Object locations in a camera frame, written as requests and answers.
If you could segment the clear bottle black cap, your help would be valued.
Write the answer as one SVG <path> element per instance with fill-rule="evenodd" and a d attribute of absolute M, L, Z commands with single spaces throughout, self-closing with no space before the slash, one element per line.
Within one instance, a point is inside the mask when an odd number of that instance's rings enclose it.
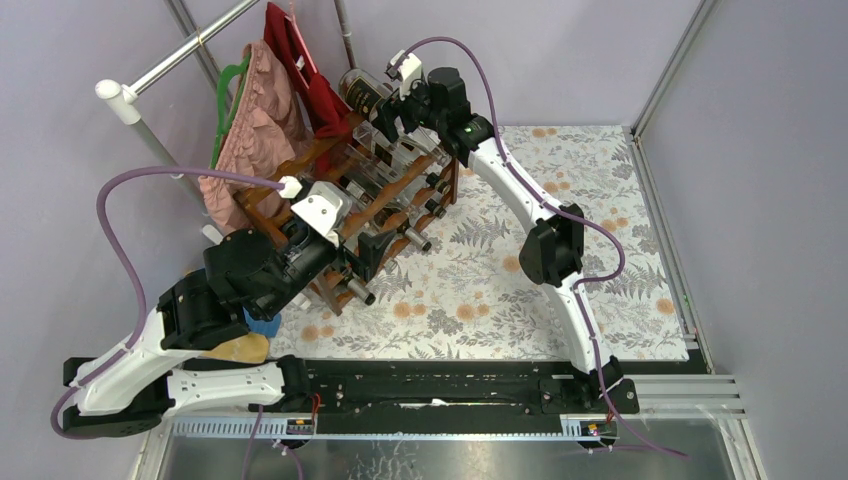
<path fill-rule="evenodd" d="M 374 194 L 389 184 L 400 181 L 419 157 L 432 155 L 437 160 L 444 157 L 439 148 L 434 152 L 426 150 L 426 147 L 433 145 L 429 139 L 422 145 L 406 136 L 398 143 L 391 144 L 368 122 L 358 125 L 353 130 L 353 137 L 366 148 L 367 153 L 364 154 L 364 160 L 358 161 L 354 167 L 355 173 L 351 176 L 365 180 L 365 187 Z M 434 171 L 426 170 L 414 177 L 396 197 L 404 202 L 411 202 L 423 188 L 433 188 L 439 194 L 446 194 L 452 189 L 452 185 Z"/>
<path fill-rule="evenodd" d="M 403 175 L 389 168 L 386 164 L 378 163 L 373 170 L 376 183 L 381 187 L 389 186 L 400 181 Z M 451 188 L 450 183 L 434 172 L 425 172 L 414 177 L 399 193 L 393 195 L 388 206 L 402 210 L 410 219 L 417 219 L 423 213 L 432 212 L 431 207 L 425 204 L 433 199 L 433 196 L 444 194 Z"/>

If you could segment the clear bottle dark label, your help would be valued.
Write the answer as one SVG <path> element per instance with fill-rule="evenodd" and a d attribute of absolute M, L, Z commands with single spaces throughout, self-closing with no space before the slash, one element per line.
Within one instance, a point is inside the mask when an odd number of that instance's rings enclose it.
<path fill-rule="evenodd" d="M 340 78 L 338 92 L 347 106 L 372 121 L 378 115 L 378 107 L 392 95 L 393 90 L 366 70 L 352 68 Z"/>

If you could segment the green wine bottle silver neck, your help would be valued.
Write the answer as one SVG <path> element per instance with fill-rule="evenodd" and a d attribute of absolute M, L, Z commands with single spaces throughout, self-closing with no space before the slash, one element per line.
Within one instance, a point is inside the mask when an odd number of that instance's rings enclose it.
<path fill-rule="evenodd" d="M 432 248 L 431 241 L 412 226 L 407 214 L 399 212 L 383 214 L 381 228 L 384 231 L 393 231 L 423 252 L 429 252 Z"/>

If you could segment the green wine bottle brown label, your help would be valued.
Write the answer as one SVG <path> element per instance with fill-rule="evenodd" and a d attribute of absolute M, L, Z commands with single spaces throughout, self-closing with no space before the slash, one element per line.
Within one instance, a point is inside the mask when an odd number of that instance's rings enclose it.
<path fill-rule="evenodd" d="M 353 298 L 367 306 L 375 303 L 376 295 L 367 288 L 366 283 L 355 273 L 351 266 L 344 266 L 340 270 L 332 270 L 327 274 L 327 280 L 331 292 L 336 301 L 343 305 Z"/>

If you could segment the clear bottle black cap front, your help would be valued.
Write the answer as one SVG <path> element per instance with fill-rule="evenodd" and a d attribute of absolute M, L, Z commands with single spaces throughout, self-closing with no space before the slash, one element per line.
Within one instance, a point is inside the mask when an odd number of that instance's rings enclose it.
<path fill-rule="evenodd" d="M 376 183 L 381 187 L 389 186 L 400 181 L 403 175 L 389 168 L 386 164 L 378 163 L 373 170 Z M 431 207 L 425 204 L 433 199 L 433 196 L 444 194 L 451 188 L 450 183 L 434 172 L 425 172 L 414 177 L 399 193 L 393 195 L 388 206 L 402 210 L 410 219 L 417 219 L 423 213 L 432 212 Z"/>

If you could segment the clear tall bottle back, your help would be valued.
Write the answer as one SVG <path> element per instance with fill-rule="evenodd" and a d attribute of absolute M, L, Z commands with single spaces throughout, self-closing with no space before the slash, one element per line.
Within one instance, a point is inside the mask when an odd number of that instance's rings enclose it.
<path fill-rule="evenodd" d="M 385 256 L 382 259 L 382 262 L 380 264 L 380 268 L 381 268 L 382 271 L 385 271 L 387 273 L 391 273 L 391 272 L 396 271 L 399 268 L 399 264 L 393 256 Z"/>

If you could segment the clear round bottle back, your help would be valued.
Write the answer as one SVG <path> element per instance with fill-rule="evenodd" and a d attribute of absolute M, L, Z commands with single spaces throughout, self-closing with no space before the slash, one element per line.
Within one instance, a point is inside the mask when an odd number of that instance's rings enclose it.
<path fill-rule="evenodd" d="M 338 147 L 341 165 L 347 166 L 340 180 L 360 209 L 370 206 L 387 186 L 400 182 L 403 174 L 364 147 Z"/>

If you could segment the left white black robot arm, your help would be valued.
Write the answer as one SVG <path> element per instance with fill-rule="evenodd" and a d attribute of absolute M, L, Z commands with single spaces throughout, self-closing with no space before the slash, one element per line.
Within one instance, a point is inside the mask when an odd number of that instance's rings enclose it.
<path fill-rule="evenodd" d="M 51 424 L 72 439 L 127 437 L 179 413 L 229 406 L 277 406 L 288 411 L 316 397 L 305 363 L 292 355 L 250 366 L 187 370 L 184 363 L 248 334 L 251 321 L 271 321 L 325 268 L 352 271 L 355 292 L 376 273 L 393 234 L 363 233 L 350 251 L 306 231 L 284 248 L 252 229 L 228 235 L 204 251 L 204 265 L 144 311 L 125 340 L 97 358 L 63 366 L 65 396 Z"/>

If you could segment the red hanging garment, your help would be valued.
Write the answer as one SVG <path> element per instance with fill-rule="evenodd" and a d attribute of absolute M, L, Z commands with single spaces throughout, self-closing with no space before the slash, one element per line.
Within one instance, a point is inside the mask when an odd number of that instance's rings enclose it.
<path fill-rule="evenodd" d="M 316 139 L 352 139 L 350 108 L 319 72 L 294 17 L 268 2 L 264 41 L 282 63 L 294 90 L 305 107 Z"/>

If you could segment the floral tablecloth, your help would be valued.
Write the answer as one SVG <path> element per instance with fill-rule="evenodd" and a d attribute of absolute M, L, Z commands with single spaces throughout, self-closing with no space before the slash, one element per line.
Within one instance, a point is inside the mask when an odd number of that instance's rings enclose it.
<path fill-rule="evenodd" d="M 688 357 L 681 317 L 661 260 L 641 184 L 620 127 L 506 127 L 507 147 L 556 199 L 581 207 L 594 226 L 584 266 L 589 304 L 622 361 Z M 367 306 L 341 315 L 322 301 L 287 308 L 270 353 L 336 359 L 564 360 L 562 324 L 542 288 L 523 274 L 525 234 L 476 173 L 461 169 L 458 198 L 414 247 L 370 287 Z"/>

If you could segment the pink hanging garment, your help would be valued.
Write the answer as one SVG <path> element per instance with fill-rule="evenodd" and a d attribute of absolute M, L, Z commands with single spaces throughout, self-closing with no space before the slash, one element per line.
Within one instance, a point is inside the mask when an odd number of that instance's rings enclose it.
<path fill-rule="evenodd" d="M 248 44 L 242 94 L 232 125 L 224 135 L 213 170 L 270 178 L 282 164 L 306 153 L 313 135 L 307 129 L 289 76 L 264 40 Z M 201 176 L 200 191 L 210 218 L 229 234 L 251 225 L 235 194 L 252 187 L 230 179 Z M 284 205 L 277 194 L 263 199 L 258 209 L 273 216 Z"/>

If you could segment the blue cloth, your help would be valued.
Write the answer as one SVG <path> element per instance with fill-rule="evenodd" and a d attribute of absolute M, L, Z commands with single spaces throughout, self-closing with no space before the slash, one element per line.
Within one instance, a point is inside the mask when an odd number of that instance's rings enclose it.
<path fill-rule="evenodd" d="M 254 319 L 247 310 L 244 311 L 244 315 L 250 333 L 259 334 L 268 339 L 273 339 L 277 336 L 282 322 L 280 313 L 274 315 L 271 320 Z"/>

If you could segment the yellow cloth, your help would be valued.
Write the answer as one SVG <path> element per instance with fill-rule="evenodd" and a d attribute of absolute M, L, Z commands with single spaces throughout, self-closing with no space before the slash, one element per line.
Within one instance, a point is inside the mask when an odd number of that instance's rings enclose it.
<path fill-rule="evenodd" d="M 200 357 L 243 364 L 261 364 L 267 360 L 269 351 L 269 339 L 264 335 L 250 332 L 203 352 Z"/>

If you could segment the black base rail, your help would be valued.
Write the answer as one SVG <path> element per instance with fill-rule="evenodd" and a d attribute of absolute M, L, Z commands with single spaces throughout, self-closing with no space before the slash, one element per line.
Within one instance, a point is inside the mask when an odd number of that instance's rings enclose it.
<path fill-rule="evenodd" d="M 587 395 L 576 369 L 562 361 L 471 360 L 280 360 L 282 400 L 264 414 L 383 414 L 402 410 L 494 410 L 530 415 L 587 414 L 606 418 L 609 407 L 639 411 L 633 376 L 703 374 L 706 364 L 692 351 L 687 361 L 625 361 L 611 400 Z"/>

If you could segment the silver clothes rail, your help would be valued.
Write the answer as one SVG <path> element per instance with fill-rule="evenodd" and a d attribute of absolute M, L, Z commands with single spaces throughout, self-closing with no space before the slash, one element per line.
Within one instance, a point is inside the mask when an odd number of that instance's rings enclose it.
<path fill-rule="evenodd" d="M 102 79 L 96 83 L 96 96 L 141 139 L 160 164 L 174 167 L 177 161 L 147 125 L 136 103 L 157 82 L 192 57 L 197 59 L 200 70 L 210 86 L 216 87 L 220 69 L 210 53 L 208 43 L 257 4 L 257 0 L 237 1 L 210 23 L 201 26 L 195 21 L 186 2 L 166 1 L 164 5 L 179 32 L 184 35 L 184 39 L 173 51 L 156 61 L 130 84 L 112 79 Z"/>

